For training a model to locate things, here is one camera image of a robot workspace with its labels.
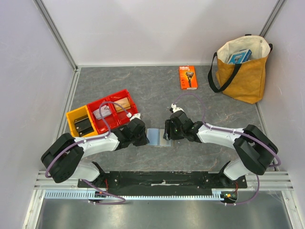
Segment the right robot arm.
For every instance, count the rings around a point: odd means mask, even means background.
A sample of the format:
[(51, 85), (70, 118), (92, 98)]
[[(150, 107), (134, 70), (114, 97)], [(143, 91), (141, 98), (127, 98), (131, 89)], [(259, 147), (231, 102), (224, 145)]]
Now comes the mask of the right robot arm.
[(278, 148), (255, 125), (246, 128), (223, 128), (206, 122), (193, 122), (183, 110), (173, 112), (165, 121), (165, 140), (187, 139), (190, 142), (216, 144), (234, 149), (239, 158), (222, 168), (218, 182), (228, 188), (249, 173), (263, 175), (277, 156)]

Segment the grey card holder wallet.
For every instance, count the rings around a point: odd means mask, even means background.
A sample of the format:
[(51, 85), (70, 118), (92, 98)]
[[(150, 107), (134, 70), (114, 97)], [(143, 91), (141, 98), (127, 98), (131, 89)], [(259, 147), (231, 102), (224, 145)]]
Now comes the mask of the grey card holder wallet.
[(165, 140), (163, 138), (164, 133), (164, 129), (148, 128), (146, 135), (149, 143), (147, 145), (154, 147), (173, 147), (172, 140)]

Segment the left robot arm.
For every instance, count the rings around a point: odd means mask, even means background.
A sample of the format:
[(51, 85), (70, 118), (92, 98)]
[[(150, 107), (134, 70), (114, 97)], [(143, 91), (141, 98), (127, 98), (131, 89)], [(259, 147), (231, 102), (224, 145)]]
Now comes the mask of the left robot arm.
[(127, 125), (101, 135), (72, 137), (69, 133), (62, 134), (41, 156), (41, 162), (46, 168), (45, 177), (52, 178), (55, 183), (72, 177), (86, 179), (94, 187), (101, 187), (105, 181), (104, 174), (94, 163), (83, 162), (84, 158), (148, 143), (145, 123), (132, 117)]

